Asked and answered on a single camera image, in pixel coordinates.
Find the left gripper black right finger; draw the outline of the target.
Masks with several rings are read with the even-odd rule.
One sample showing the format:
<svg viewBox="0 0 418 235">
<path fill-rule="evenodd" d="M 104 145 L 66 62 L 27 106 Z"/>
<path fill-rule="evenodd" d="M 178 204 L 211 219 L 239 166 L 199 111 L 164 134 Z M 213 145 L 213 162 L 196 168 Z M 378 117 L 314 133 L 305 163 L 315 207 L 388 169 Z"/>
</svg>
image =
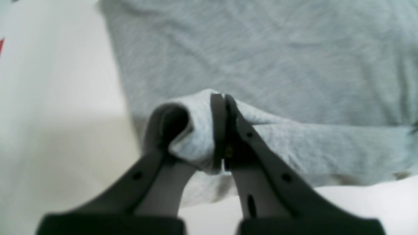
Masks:
<svg viewBox="0 0 418 235">
<path fill-rule="evenodd" d="M 232 173 L 243 220 L 238 235 L 384 235 L 377 219 L 348 213 L 316 193 L 269 149 L 230 95 L 211 95 L 214 170 Z"/>
</svg>

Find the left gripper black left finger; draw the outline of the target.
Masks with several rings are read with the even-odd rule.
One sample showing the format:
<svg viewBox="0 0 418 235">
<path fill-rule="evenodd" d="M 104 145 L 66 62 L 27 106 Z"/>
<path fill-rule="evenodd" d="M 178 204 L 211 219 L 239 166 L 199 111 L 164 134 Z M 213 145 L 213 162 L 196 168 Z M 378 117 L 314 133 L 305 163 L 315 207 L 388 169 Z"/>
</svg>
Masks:
<svg viewBox="0 0 418 235">
<path fill-rule="evenodd" d="M 43 217 L 36 234 L 187 234 L 178 211 L 184 187 L 196 169 L 171 154 L 169 144 L 188 121 L 184 108 L 158 109 L 144 155 L 99 196 L 68 212 Z"/>
</svg>

